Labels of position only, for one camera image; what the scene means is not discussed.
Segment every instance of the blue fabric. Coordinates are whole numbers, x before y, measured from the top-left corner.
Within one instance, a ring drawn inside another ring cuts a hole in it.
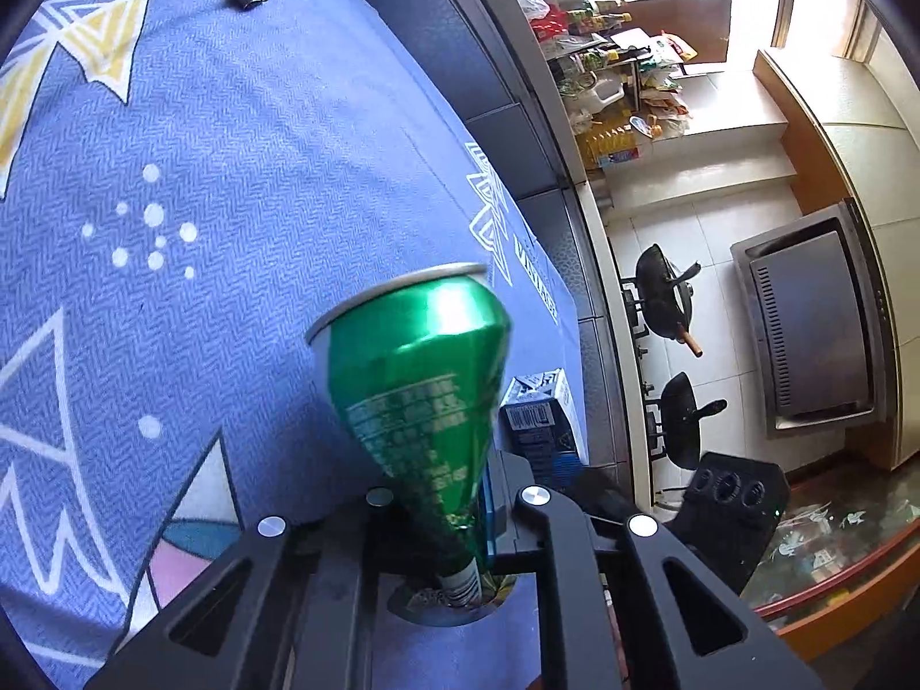
[[[243,526],[374,483],[304,343],[339,301],[489,263],[508,376],[564,367],[584,428],[572,297],[363,0],[47,0],[0,96],[0,599],[64,690],[124,636],[158,543],[216,553],[164,532],[215,439]],[[377,640],[378,690],[523,688],[532,583],[468,627],[382,615]]]

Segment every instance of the green can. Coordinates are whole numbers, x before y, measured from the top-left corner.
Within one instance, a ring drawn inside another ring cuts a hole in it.
[[[438,553],[449,602],[481,596],[472,503],[492,442],[511,320],[483,264],[444,264],[339,304],[306,335],[339,417]]]

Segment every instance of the blue box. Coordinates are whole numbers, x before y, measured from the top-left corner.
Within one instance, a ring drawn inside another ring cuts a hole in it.
[[[515,454],[530,462],[536,483],[564,488],[587,466],[588,448],[562,368],[515,376],[499,416]]]

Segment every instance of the frying pan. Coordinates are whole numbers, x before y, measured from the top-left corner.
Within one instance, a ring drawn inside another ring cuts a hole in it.
[[[687,281],[698,275],[700,269],[702,267],[696,262],[680,276],[675,276],[673,267],[661,252],[661,246],[652,244],[638,258],[634,278],[642,315],[650,330],[663,338],[687,343],[698,358],[703,355],[703,350],[690,336],[693,290]]]
[[[696,408],[696,396],[686,373],[678,373],[664,386],[661,399],[646,402],[658,405],[661,412],[661,430],[649,428],[650,440],[661,436],[664,442],[663,454],[650,454],[650,458],[661,459],[667,456],[681,469],[696,469],[699,465],[699,422],[703,417],[719,414],[729,403],[716,399],[705,407]],[[649,413],[647,423],[654,424],[654,415]]]

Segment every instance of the circular hole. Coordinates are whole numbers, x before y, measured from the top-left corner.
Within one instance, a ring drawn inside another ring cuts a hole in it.
[[[766,493],[766,489],[764,488],[763,483],[760,483],[760,482],[751,483],[751,485],[748,486],[747,490],[744,491],[744,496],[742,497],[742,503],[748,508],[752,508],[753,506],[759,506],[761,502],[764,500],[765,493]]]
[[[704,469],[693,481],[693,490],[705,490],[712,482],[712,473],[710,470]]]
[[[730,503],[738,496],[741,486],[742,481],[739,480],[737,474],[728,472],[719,477],[719,482],[716,482],[716,488],[712,494],[719,503]]]

